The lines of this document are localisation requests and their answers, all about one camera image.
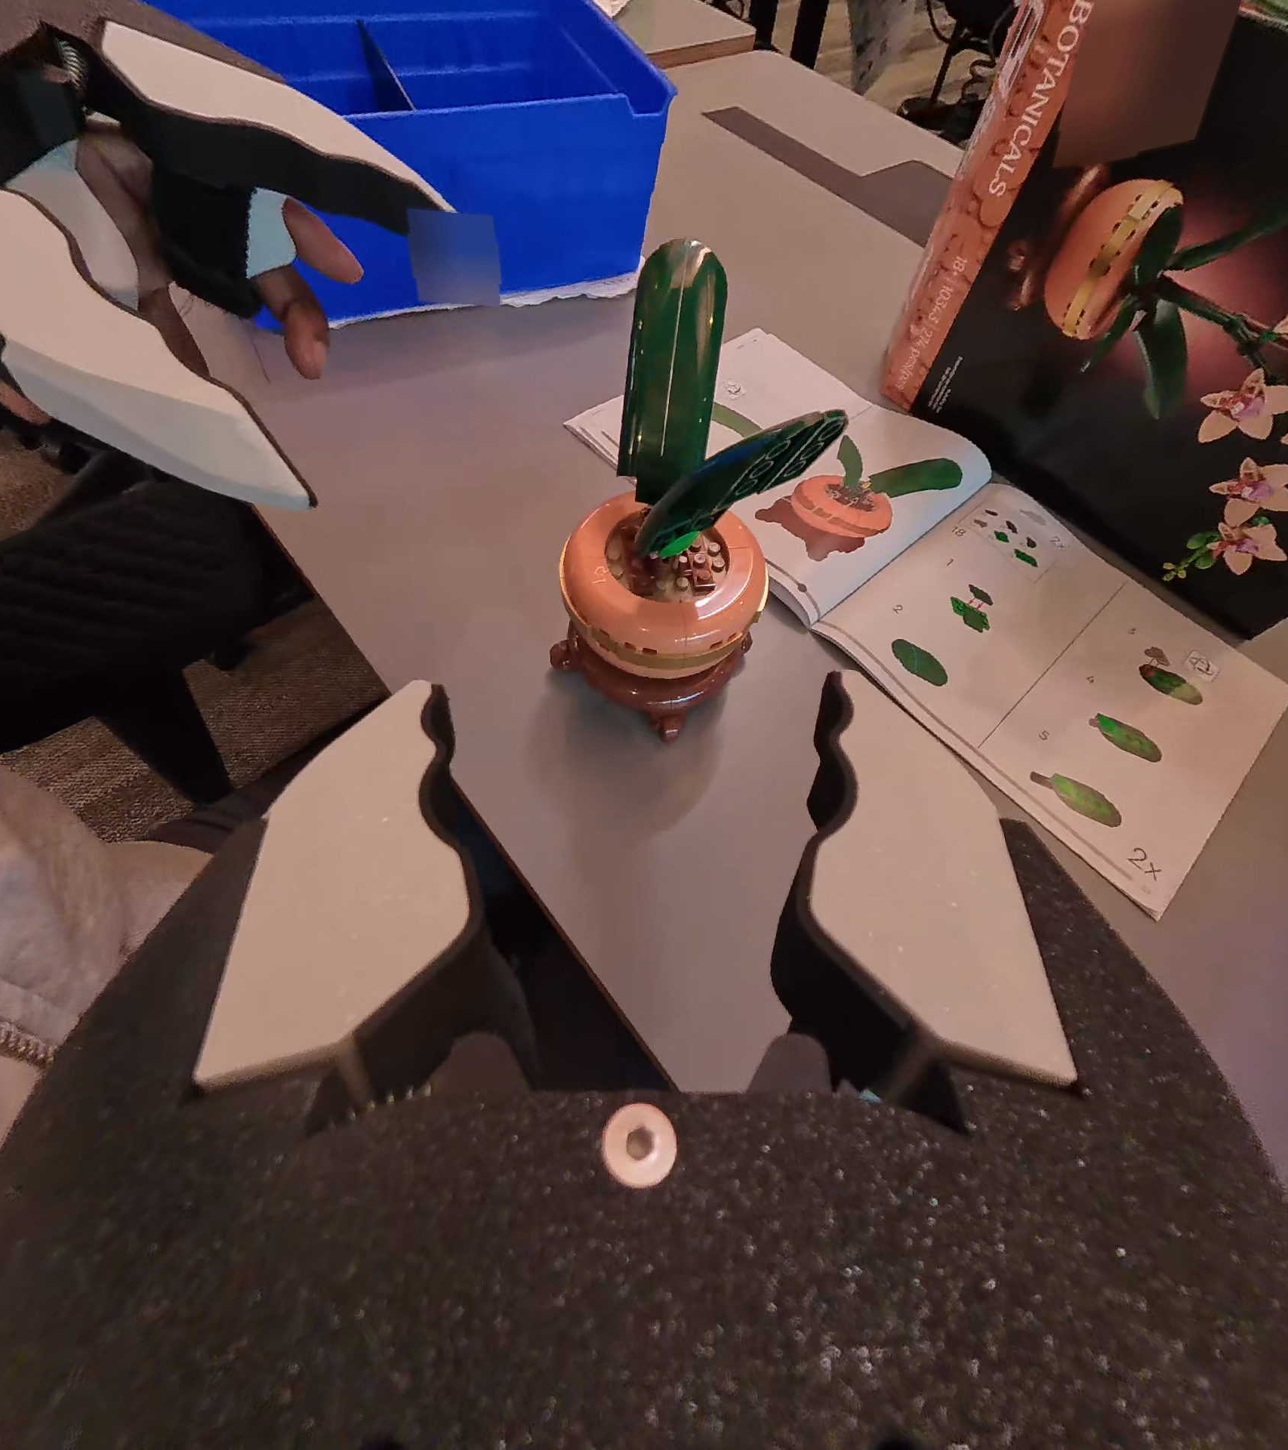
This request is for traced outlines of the long dark green brick leaf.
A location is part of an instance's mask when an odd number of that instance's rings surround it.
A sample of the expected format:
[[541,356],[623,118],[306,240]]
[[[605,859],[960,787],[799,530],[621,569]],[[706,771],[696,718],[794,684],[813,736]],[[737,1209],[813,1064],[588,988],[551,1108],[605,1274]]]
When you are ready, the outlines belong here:
[[695,240],[657,248],[640,269],[621,395],[617,477],[657,504],[708,456],[727,318],[727,271]]

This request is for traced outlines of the person's left hand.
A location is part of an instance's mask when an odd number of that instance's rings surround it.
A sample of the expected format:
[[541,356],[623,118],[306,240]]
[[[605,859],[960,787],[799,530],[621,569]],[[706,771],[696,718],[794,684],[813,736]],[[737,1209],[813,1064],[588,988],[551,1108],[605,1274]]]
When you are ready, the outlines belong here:
[[[163,333],[167,351],[189,372],[209,375],[204,352],[171,298],[174,276],[163,259],[163,234],[152,212],[152,162],[118,127],[89,122],[79,139],[75,168],[133,256],[137,315]],[[345,286],[354,286],[363,276],[358,259],[303,204],[285,199],[283,223],[306,267]],[[254,288],[266,309],[283,324],[293,370],[306,379],[322,376],[329,318],[310,282],[287,264],[257,273]]]

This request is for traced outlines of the peach toy brick flowerpot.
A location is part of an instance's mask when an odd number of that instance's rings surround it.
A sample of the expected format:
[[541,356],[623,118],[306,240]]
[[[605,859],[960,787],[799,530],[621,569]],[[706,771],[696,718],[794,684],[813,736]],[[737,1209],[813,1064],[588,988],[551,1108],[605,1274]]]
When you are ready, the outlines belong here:
[[744,665],[767,601],[767,568],[733,512],[684,553],[638,553],[646,512],[630,492],[615,493],[570,535],[558,563],[570,626],[551,649],[551,671],[584,679],[672,742]]

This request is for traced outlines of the black orchid product box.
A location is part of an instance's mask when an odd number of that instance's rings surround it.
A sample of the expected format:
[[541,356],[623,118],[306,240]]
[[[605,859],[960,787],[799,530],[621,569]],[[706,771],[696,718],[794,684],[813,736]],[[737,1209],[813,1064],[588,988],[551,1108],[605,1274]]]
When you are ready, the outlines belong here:
[[1020,4],[882,390],[1238,639],[1288,622],[1288,4]]

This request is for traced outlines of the white torn paper sheet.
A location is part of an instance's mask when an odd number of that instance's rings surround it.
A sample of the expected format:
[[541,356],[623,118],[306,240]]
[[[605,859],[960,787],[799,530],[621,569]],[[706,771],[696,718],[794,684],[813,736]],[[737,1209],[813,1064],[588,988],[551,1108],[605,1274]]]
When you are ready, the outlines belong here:
[[539,307],[539,305],[551,305],[551,302],[575,302],[575,298],[609,302],[609,298],[632,295],[634,286],[638,286],[638,271],[634,273],[609,276],[609,280],[573,282],[573,286],[556,286],[556,288],[535,288],[535,291],[523,291],[523,292],[501,292],[501,307],[523,309],[523,307]]

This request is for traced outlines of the blue plastic bin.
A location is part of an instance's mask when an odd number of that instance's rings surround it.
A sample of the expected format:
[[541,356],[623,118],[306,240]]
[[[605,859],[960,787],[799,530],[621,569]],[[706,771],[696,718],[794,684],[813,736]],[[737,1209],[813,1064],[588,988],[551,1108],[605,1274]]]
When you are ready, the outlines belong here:
[[220,40],[491,218],[501,292],[640,269],[676,86],[597,4],[241,4]]

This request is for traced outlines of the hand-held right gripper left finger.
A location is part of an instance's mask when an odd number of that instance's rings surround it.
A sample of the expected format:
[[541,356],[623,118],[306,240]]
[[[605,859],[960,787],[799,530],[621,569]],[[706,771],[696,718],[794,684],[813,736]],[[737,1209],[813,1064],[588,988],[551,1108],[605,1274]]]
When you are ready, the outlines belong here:
[[278,792],[241,898],[192,1081],[204,1093],[334,1072],[345,1093],[429,1077],[386,1019],[471,920],[467,868],[429,818],[445,692],[413,681]]

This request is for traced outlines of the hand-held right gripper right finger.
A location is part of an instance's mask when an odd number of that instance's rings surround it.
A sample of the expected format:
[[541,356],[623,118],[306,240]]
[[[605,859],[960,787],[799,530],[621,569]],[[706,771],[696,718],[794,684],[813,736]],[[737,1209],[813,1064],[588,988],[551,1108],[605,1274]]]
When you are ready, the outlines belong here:
[[776,997],[836,1084],[920,1095],[947,1069],[1077,1088],[998,809],[871,681],[822,687],[813,836],[776,933]]

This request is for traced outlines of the short dark green brick leaf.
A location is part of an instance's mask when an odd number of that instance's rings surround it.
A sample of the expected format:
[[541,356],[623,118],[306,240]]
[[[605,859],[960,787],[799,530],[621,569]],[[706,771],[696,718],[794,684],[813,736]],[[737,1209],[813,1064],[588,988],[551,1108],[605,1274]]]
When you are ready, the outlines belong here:
[[729,446],[678,477],[643,516],[634,555],[678,555],[734,504],[796,481],[849,427],[842,409],[815,409]]

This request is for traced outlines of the grey desk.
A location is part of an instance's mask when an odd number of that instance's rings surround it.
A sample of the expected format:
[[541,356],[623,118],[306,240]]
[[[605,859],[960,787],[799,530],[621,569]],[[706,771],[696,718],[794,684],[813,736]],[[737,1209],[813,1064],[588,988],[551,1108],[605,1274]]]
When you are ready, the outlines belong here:
[[[672,85],[647,241],[719,249],[727,337],[761,326],[875,393],[920,248],[708,115],[744,109],[863,176],[956,152],[777,54]],[[575,956],[678,1089],[739,1089],[787,1028],[767,962],[813,832],[822,681],[845,658],[771,604],[676,742],[547,666],[562,546],[621,488],[565,423],[621,390],[630,321],[630,298],[577,298],[358,324],[316,383],[270,333],[192,329],[316,497],[266,523],[390,692],[448,688],[455,787]],[[1288,622],[1245,656],[1288,684]],[[1288,717],[1161,923],[1049,849],[1194,1024],[1288,1191]]]

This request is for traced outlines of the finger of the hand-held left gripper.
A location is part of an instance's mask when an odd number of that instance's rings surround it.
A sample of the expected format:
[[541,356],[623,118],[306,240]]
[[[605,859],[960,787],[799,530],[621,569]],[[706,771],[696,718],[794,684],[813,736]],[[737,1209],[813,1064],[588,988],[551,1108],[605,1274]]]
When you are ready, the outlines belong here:
[[121,93],[116,118],[175,173],[273,189],[392,234],[421,212],[452,214],[421,173],[285,82],[121,23],[101,28],[98,59]]
[[0,376],[57,423],[179,481],[254,508],[314,508],[246,401],[110,302],[74,237],[14,189],[0,189]]

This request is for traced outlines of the white instruction booklet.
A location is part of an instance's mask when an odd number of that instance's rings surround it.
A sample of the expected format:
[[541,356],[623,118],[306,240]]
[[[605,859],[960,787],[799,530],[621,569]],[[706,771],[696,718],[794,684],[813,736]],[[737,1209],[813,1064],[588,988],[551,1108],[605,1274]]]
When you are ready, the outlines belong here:
[[729,509],[767,595],[1161,920],[1288,687],[992,481],[977,446],[760,329],[723,344],[708,456],[815,409],[842,409],[842,436]]

